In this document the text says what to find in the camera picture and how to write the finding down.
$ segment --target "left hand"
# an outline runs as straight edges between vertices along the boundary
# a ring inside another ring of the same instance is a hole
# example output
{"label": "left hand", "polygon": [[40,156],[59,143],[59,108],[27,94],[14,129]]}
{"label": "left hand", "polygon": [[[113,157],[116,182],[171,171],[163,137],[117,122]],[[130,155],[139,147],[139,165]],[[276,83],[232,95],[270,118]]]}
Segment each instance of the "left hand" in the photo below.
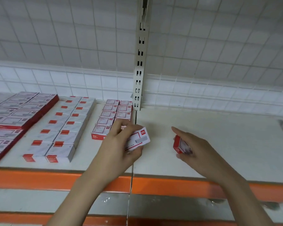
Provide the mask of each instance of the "left hand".
{"label": "left hand", "polygon": [[134,131],[142,128],[143,126],[133,125],[129,120],[117,119],[87,169],[91,176],[106,186],[133,165],[142,155],[143,147],[127,153],[125,143]]}

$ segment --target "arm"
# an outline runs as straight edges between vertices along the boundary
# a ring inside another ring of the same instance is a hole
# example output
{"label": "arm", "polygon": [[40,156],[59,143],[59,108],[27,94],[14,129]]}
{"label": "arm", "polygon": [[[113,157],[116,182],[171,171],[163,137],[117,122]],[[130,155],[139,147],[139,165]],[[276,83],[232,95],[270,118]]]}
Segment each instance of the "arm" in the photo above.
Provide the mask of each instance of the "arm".
{"label": "arm", "polygon": [[274,226],[247,181],[206,140],[174,127],[172,130],[193,151],[191,155],[177,154],[177,158],[222,187],[239,226]]}
{"label": "arm", "polygon": [[124,150],[128,137],[141,128],[142,126],[132,125],[124,119],[114,122],[90,166],[76,180],[47,226],[83,225],[93,202],[102,190],[142,155],[142,147],[129,153]]}

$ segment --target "hand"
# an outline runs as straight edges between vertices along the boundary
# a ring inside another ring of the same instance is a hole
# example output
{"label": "hand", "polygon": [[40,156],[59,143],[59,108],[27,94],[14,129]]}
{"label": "hand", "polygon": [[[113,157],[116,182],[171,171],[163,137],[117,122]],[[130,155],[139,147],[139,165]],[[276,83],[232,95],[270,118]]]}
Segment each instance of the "hand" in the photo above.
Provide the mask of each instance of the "hand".
{"label": "hand", "polygon": [[225,185],[233,176],[239,176],[208,141],[175,127],[172,127],[172,131],[181,137],[193,152],[191,155],[177,154],[177,158],[187,163],[199,174],[220,185]]}
{"label": "hand", "polygon": [[117,119],[88,168],[92,177],[106,186],[123,174],[142,155],[142,146],[125,152],[129,136],[142,128],[143,126],[133,125],[129,120]]}

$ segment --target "right hand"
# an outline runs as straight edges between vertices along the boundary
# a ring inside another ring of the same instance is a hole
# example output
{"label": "right hand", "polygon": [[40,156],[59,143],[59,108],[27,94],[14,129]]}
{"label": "right hand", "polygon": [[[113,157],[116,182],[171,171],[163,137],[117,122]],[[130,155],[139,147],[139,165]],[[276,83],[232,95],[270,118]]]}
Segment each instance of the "right hand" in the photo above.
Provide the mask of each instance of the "right hand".
{"label": "right hand", "polygon": [[192,154],[177,154],[181,159],[202,176],[219,183],[221,186],[239,174],[215,151],[208,141],[191,133],[172,127],[172,131],[181,137],[192,149]]}

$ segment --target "stack of boxes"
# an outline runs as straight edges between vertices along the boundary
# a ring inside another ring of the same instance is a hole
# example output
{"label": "stack of boxes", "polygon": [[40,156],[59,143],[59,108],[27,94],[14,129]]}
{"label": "stack of boxes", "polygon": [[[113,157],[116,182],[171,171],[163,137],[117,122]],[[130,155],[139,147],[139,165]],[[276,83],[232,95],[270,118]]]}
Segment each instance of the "stack of boxes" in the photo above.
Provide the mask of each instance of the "stack of boxes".
{"label": "stack of boxes", "polygon": [[103,140],[109,133],[113,122],[118,118],[131,121],[132,101],[108,99],[91,133],[92,139]]}
{"label": "stack of boxes", "polygon": [[23,155],[27,162],[71,162],[96,100],[75,96],[63,99]]}
{"label": "stack of boxes", "polygon": [[0,103],[0,159],[58,100],[56,94],[20,92]]}

